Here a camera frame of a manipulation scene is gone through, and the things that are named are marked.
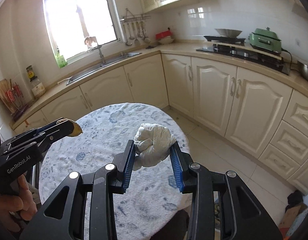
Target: wall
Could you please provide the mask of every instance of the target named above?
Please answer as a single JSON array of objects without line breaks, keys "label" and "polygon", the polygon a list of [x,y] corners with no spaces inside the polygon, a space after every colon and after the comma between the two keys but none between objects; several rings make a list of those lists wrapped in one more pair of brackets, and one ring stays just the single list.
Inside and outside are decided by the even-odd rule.
[{"label": "wall", "polygon": [[[119,16],[125,15],[125,8],[132,13],[142,13],[139,0],[115,0]],[[152,14],[148,20],[148,35],[151,39],[163,31],[161,17]],[[127,49],[124,43],[114,48],[104,48],[105,56]],[[31,98],[31,87],[26,77],[26,67],[33,66],[38,78],[49,86],[62,77],[99,59],[98,52],[78,60],[62,69],[56,64],[49,42],[44,18],[43,0],[6,0],[0,8],[0,65],[4,77],[17,80]]]},{"label": "wall", "polygon": [[[3,74],[0,69],[0,80],[3,79]],[[14,136],[13,130],[9,126],[11,116],[8,109],[4,106],[3,102],[0,101],[0,135],[1,140],[5,141]]]},{"label": "wall", "polygon": [[247,38],[256,28],[268,26],[283,48],[308,61],[308,20],[292,12],[289,0],[199,1],[163,13],[165,25],[176,29],[176,38],[204,40],[202,35],[218,35],[214,28],[242,30],[240,36]]}]

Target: green bottle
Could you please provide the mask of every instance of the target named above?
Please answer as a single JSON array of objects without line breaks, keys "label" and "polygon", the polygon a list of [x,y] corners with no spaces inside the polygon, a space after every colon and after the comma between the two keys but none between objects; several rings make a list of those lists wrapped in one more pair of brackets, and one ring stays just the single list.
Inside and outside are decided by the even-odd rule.
[{"label": "green bottle", "polygon": [[55,55],[55,59],[59,68],[65,67],[68,63],[63,55],[59,53],[59,48],[57,47],[57,54]]}]

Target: red container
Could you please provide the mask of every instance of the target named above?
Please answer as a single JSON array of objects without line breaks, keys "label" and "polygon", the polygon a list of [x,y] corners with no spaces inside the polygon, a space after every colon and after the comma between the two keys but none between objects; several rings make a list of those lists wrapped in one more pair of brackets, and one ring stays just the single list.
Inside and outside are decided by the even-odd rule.
[{"label": "red container", "polygon": [[170,30],[168,30],[166,32],[162,32],[162,33],[156,34],[156,40],[163,39],[163,38],[165,38],[167,36],[172,36],[172,32]]}]

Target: window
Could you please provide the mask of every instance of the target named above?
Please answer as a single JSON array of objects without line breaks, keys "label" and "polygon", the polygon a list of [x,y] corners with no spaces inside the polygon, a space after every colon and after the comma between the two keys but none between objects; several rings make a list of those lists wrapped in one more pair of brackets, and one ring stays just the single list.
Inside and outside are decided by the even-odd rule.
[{"label": "window", "polygon": [[66,59],[86,52],[84,41],[88,36],[95,36],[100,45],[119,41],[115,30],[118,20],[111,17],[115,15],[113,4],[110,0],[45,0],[54,52],[58,47]]}]

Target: bottle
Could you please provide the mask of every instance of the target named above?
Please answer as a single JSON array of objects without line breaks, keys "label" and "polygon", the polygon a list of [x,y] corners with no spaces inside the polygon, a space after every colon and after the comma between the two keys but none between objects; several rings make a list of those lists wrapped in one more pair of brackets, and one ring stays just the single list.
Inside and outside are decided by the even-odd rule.
[{"label": "bottle", "polygon": [[68,63],[63,55],[60,54],[59,48],[57,47],[57,53],[55,55],[55,59],[59,68],[65,67]]},{"label": "bottle", "polygon": [[26,68],[27,70],[27,76],[31,82],[32,85],[32,92],[34,94],[34,97],[36,99],[40,98],[43,94],[45,94],[46,89],[43,86],[43,83],[38,79],[38,77],[35,75],[32,66],[29,66]]}]

